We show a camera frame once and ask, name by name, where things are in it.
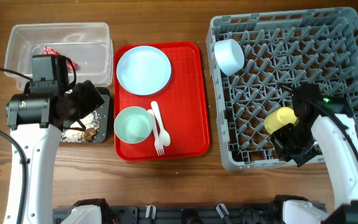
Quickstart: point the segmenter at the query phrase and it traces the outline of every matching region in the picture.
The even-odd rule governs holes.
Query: light green bowl
[[[147,139],[153,130],[149,113],[138,106],[123,109],[114,122],[114,132],[126,143],[136,144]]]

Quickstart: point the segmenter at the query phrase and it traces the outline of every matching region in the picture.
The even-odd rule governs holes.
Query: plastic spoon
[[[162,124],[162,118],[160,114],[160,108],[158,107],[158,103],[153,101],[151,103],[152,109],[154,112],[155,119],[160,126],[160,140],[164,146],[169,146],[171,144],[171,137],[169,136],[168,132],[164,129],[164,125]]]

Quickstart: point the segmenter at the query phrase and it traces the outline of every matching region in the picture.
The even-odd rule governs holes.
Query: plastic fork
[[[157,123],[155,122],[155,116],[153,113],[152,109],[147,110],[147,112],[149,113],[149,115],[152,117],[153,120],[153,133],[154,133],[154,147],[155,150],[157,151],[158,156],[162,156],[164,155],[164,146],[162,145],[161,139],[158,136],[158,131],[157,131]]]

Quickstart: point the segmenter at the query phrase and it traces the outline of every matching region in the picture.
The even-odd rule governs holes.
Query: clear plastic container
[[[111,84],[112,42],[106,23],[16,25],[9,38],[5,68],[32,77],[32,56],[42,54],[45,46],[78,64],[77,82],[91,80],[95,86]],[[18,89],[24,89],[26,79],[5,74],[17,79]],[[69,77],[73,79],[72,70],[69,70]]]

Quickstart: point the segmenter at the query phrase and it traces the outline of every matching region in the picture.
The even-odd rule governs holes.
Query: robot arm
[[[69,83],[66,61],[61,55],[33,56],[33,80],[23,94],[14,95],[7,105],[11,137],[27,158],[27,184],[22,195],[22,159],[12,147],[12,172],[5,224],[52,223],[52,185],[55,156],[63,122],[77,121],[104,103],[90,81]],[[23,209],[19,208],[24,198]],[[72,210],[65,223],[101,223],[101,206],[83,205]]]
[[[294,89],[292,99],[293,113],[288,113],[289,108],[285,113],[275,111],[266,118],[265,126],[272,133],[278,156],[286,161],[293,159],[298,167],[319,153],[317,142],[333,185],[336,211],[329,216],[309,202],[287,200],[282,205],[283,221],[286,224],[358,223],[358,140],[351,110],[343,98],[323,98],[314,84]],[[296,123],[289,122],[296,117]],[[356,217],[356,222],[349,217]]]
[[[345,114],[336,114],[336,116],[349,127],[347,133],[358,152],[354,120]],[[358,201],[358,165],[349,143],[344,139],[339,128],[330,118],[320,115],[313,123],[311,133],[326,161],[334,190],[335,209],[339,209],[341,205],[350,205],[352,201]],[[310,202],[288,200],[283,204],[283,221],[286,224],[317,224],[327,218],[329,218],[327,213],[314,208]]]

